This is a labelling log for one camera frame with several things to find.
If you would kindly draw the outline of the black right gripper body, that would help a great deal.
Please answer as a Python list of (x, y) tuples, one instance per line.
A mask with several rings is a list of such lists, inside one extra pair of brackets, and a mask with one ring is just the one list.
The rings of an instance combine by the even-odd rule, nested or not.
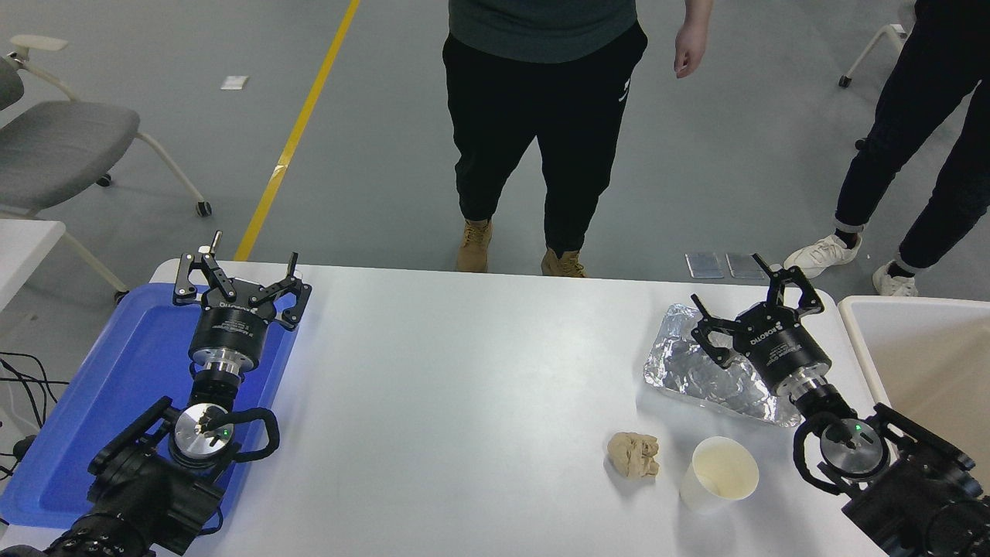
[(794, 308), (757, 303), (736, 322), (742, 324), (742, 332), (733, 340), (733, 349), (752, 363), (772, 394), (785, 395), (790, 378), (803, 370), (820, 377), (828, 373), (830, 357), (803, 328)]

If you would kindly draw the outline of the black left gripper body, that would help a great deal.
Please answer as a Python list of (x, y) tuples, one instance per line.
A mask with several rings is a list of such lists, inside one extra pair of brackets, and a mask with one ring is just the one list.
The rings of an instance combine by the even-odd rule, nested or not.
[(220, 350), (233, 351), (234, 362), (257, 363), (263, 353), (268, 326), (275, 319), (275, 304), (266, 301), (259, 307), (250, 306), (252, 297), (261, 297), (262, 285), (234, 279), (234, 301), (227, 301), (222, 289), (208, 289), (201, 306), (203, 312), (193, 333), (189, 357), (205, 363)]

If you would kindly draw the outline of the person's left hand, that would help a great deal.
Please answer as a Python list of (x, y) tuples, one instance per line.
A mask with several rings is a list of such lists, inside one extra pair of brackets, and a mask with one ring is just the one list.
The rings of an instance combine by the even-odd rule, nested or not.
[(676, 78), (683, 79), (700, 67), (708, 43), (708, 21), (685, 21), (675, 38), (673, 70)]

